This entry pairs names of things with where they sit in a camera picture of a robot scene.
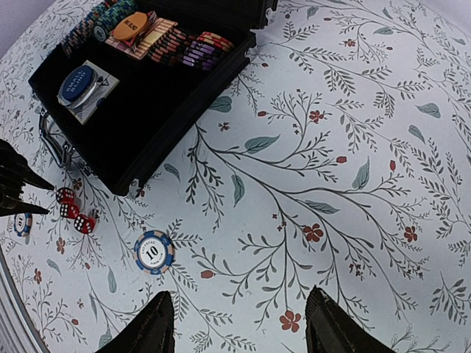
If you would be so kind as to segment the orange round blind button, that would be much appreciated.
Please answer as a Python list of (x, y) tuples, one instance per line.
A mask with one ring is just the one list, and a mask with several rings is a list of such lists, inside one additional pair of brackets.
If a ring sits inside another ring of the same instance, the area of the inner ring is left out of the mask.
[(116, 40), (129, 40), (139, 34), (148, 21), (146, 13), (136, 12), (123, 19), (113, 30)]

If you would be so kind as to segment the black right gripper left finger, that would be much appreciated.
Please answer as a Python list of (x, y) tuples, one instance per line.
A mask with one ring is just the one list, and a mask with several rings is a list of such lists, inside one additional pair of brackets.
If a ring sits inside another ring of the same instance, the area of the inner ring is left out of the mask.
[(173, 353), (174, 307), (168, 291), (159, 292), (99, 353)]

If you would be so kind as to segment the blue round blind button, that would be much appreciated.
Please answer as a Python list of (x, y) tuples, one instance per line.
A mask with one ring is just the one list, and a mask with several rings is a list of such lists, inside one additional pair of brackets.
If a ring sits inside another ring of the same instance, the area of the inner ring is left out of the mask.
[(58, 101), (65, 107), (77, 104), (90, 91), (96, 81), (96, 72), (89, 65), (75, 68), (63, 81)]

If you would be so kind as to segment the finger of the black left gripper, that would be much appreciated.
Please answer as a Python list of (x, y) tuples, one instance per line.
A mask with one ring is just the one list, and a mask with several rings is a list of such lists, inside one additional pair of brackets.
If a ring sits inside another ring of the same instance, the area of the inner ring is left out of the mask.
[(23, 201), (9, 198), (7, 196), (1, 197), (1, 217), (17, 215), (21, 213), (47, 215), (49, 211), (40, 206), (28, 204)]
[(36, 174), (29, 167), (27, 160), (5, 140), (1, 140), (1, 167), (29, 185), (54, 190), (54, 186)]

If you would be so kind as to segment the red die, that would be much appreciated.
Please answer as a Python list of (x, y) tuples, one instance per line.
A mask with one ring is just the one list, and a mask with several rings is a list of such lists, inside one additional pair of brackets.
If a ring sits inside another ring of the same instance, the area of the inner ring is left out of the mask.
[(74, 219), (74, 228), (78, 232), (87, 235), (92, 233), (94, 227), (95, 227), (95, 219), (92, 217), (89, 217), (84, 214), (79, 214), (75, 219)]
[(75, 200), (75, 193), (70, 188), (59, 188), (56, 191), (55, 197), (59, 204), (73, 204)]
[(61, 204), (60, 215), (63, 218), (75, 219), (79, 215), (79, 207), (76, 204)]

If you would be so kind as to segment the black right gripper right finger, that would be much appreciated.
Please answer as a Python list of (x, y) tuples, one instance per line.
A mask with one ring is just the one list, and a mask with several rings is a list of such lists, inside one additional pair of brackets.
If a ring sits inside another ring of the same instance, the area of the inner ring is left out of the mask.
[(309, 352), (389, 353), (392, 350), (362, 329), (324, 290), (315, 286), (305, 306)]

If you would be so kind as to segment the black poker set case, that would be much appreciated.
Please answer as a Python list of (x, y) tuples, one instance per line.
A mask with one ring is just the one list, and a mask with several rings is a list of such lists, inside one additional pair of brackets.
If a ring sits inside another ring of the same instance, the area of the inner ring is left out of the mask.
[[(54, 49), (29, 78), (46, 111), (92, 171), (114, 194), (124, 196), (133, 181), (144, 184), (193, 123), (249, 63), (255, 31), (268, 24), (275, 1), (140, 1), (195, 32), (214, 32), (234, 49), (211, 71), (134, 60), (90, 39), (67, 56)], [(62, 106), (63, 80), (90, 61), (118, 79), (117, 87), (84, 124)]]

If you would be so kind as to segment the black white poker chip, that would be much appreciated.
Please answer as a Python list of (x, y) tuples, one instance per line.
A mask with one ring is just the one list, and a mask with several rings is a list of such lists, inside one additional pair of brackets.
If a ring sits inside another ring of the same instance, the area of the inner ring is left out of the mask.
[(141, 234), (133, 247), (137, 267), (152, 276), (167, 271), (174, 262), (175, 250), (171, 238), (159, 230)]

